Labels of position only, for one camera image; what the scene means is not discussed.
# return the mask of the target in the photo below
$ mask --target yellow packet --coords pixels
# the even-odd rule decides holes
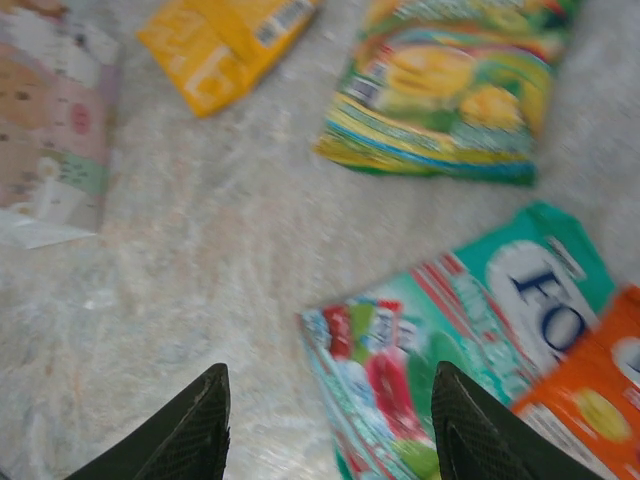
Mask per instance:
[[[138,32],[195,115],[249,93],[323,0],[170,0]]]

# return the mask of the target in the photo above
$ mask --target teal packet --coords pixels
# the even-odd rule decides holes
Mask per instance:
[[[439,479],[438,362],[509,405],[598,325],[613,291],[580,223],[535,203],[470,245],[302,313],[344,478]]]

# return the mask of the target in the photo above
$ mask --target barcode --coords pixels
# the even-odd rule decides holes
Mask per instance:
[[[270,47],[278,38],[278,30],[270,21],[264,22],[256,34],[256,38],[264,47]]]
[[[376,99],[378,86],[357,78],[349,86],[348,94],[368,104]]]
[[[278,27],[288,32],[312,9],[313,5],[309,0],[293,0],[275,15],[275,21]]]

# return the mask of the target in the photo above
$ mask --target fruit illustration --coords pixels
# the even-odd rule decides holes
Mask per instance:
[[[329,353],[335,359],[349,359],[351,357],[351,321],[349,309],[346,305],[327,307],[322,312],[329,324]]]
[[[369,358],[366,365],[376,406],[393,434],[401,439],[424,440],[426,435],[413,410],[405,376],[405,353],[391,347]]]
[[[413,440],[398,440],[393,443],[393,451],[421,480],[431,480],[439,475],[438,454],[424,443]]]
[[[461,50],[417,45],[396,53],[390,61],[391,88],[418,97],[451,97],[472,79],[475,60]]]
[[[373,0],[365,17],[365,28],[371,28],[391,15],[402,0]]]
[[[369,358],[369,349],[365,341],[371,328],[375,307],[370,303],[358,303],[349,307],[349,313],[353,335],[352,359],[364,365]]]
[[[472,91],[462,101],[460,111],[465,122],[471,125],[515,130],[523,124],[518,98],[493,85]]]
[[[536,87],[531,82],[523,83],[522,115],[534,137],[542,133],[544,117],[547,113],[548,89]]]
[[[631,438],[632,431],[618,409],[599,393],[584,389],[576,394],[575,402],[589,427],[613,443]]]
[[[92,196],[102,195],[107,186],[106,167],[93,160],[68,153],[60,170],[59,180]]]
[[[488,9],[486,16],[488,23],[502,32],[524,34],[532,30],[527,18],[512,8]]]

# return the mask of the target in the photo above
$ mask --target floor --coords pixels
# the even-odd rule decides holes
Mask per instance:
[[[506,221],[578,216],[640,281],[640,3],[588,0],[536,189],[359,175],[310,153],[366,0],[326,0],[246,100],[192,118],[133,34],[160,0],[109,0],[127,47],[121,176],[100,236],[0,247],[0,465],[61,479],[216,362],[232,386],[229,479],[337,478],[294,313]]]

